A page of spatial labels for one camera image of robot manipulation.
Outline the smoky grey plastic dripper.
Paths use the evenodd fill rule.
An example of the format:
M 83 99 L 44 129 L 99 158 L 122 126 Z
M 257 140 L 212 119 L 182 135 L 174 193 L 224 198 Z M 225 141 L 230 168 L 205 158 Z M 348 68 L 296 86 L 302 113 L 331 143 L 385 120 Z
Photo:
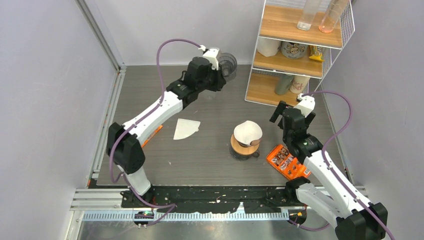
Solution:
M 218 58 L 218 63 L 222 72 L 223 78 L 229 82 L 237 76 L 237 59 L 234 55 L 228 52 L 223 52 Z

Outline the white paper coffee filter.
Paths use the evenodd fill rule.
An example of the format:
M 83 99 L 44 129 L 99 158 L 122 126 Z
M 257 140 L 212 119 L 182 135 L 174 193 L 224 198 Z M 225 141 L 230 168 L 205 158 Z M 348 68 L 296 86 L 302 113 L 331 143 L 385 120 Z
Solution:
M 237 125 L 233 131 L 236 140 L 256 140 L 263 137 L 262 128 L 254 121 L 246 120 Z

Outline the pink transparent plastic dripper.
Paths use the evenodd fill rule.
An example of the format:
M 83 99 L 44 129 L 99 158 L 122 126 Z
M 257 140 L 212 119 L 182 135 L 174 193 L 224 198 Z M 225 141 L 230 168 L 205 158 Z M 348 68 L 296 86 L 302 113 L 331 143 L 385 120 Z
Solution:
M 258 146 L 260 144 L 261 140 L 262 139 L 259 138 L 259 139 L 243 140 L 243 141 L 237 140 L 237 142 L 243 148 L 250 148 L 250 147 Z

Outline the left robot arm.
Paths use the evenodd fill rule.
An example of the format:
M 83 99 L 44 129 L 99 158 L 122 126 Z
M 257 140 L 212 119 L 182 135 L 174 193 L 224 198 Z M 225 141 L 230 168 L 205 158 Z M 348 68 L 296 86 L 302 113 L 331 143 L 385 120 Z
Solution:
M 235 76 L 236 69 L 224 60 L 220 60 L 218 68 L 213 69 L 206 58 L 194 57 L 181 77 L 171 82 L 151 106 L 124 124 L 114 122 L 109 126 L 106 143 L 109 163 L 122 171 L 124 179 L 135 191 L 135 202 L 141 207 L 148 207 L 154 199 L 144 170 L 146 157 L 142 144 L 170 117 L 196 101 L 199 93 L 221 91 Z

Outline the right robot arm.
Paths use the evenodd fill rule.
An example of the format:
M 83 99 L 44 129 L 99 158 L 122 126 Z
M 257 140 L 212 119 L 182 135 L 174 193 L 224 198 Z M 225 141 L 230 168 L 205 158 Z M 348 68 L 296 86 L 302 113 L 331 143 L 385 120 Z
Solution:
M 288 151 L 324 186 L 328 194 L 318 190 L 306 177 L 289 180 L 285 198 L 291 205 L 311 207 L 333 227 L 339 240 L 383 240 L 388 211 L 382 203 L 372 203 L 346 178 L 331 161 L 321 142 L 307 132 L 315 117 L 298 107 L 280 101 L 270 122 L 279 120 L 282 140 Z

